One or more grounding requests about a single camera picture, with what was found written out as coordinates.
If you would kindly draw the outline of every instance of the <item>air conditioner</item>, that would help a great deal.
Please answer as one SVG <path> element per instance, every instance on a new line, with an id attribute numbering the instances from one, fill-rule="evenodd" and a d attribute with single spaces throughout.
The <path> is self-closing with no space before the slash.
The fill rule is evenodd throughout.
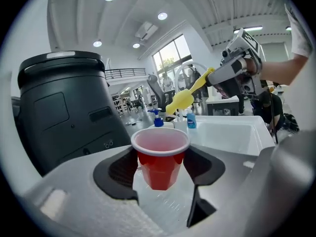
<path id="1" fill-rule="evenodd" d="M 135 36 L 140 38 L 140 40 L 148 40 L 151 37 L 151 35 L 153 35 L 155 31 L 157 31 L 157 29 L 158 29 L 158 27 L 153 25 L 152 23 L 145 22 L 138 29 Z"/>

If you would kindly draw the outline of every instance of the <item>yellow handle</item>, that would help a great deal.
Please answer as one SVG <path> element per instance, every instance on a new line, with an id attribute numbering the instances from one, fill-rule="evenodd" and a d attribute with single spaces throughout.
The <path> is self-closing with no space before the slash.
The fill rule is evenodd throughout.
<path id="1" fill-rule="evenodd" d="M 214 68 L 208 68 L 207 71 L 199 79 L 196 80 L 191 89 L 189 89 L 190 93 L 192 94 L 197 89 L 201 88 L 204 84 L 206 84 L 206 77 L 213 71 L 215 71 Z"/>

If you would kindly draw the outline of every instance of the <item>robotic arm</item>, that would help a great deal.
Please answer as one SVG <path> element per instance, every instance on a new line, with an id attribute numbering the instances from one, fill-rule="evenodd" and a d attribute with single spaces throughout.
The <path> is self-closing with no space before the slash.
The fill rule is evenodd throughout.
<path id="1" fill-rule="evenodd" d="M 265 81 L 260 81 L 262 63 L 259 54 L 260 44 L 241 28 L 222 52 L 221 67 L 207 76 L 207 86 L 214 86 L 225 97 L 243 94 L 257 98 L 268 89 Z M 252 58 L 256 65 L 254 75 L 247 70 L 245 56 Z"/>

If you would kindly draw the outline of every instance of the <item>pump nozzle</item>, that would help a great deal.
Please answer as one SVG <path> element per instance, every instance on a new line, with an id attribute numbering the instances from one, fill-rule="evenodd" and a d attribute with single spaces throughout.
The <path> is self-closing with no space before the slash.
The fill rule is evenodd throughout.
<path id="1" fill-rule="evenodd" d="M 158 113 L 161 111 L 161 108 L 148 110 L 149 113 L 155 113 L 156 117 L 154 119 L 155 127 L 163 126 L 163 119 L 159 117 Z"/>

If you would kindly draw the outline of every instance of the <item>hand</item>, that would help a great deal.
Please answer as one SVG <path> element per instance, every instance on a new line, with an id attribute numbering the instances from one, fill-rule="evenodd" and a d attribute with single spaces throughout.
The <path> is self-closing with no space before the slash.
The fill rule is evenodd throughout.
<path id="1" fill-rule="evenodd" d="M 245 58 L 247 64 L 247 70 L 251 75 L 254 75 L 257 72 L 257 68 L 253 59 Z"/>

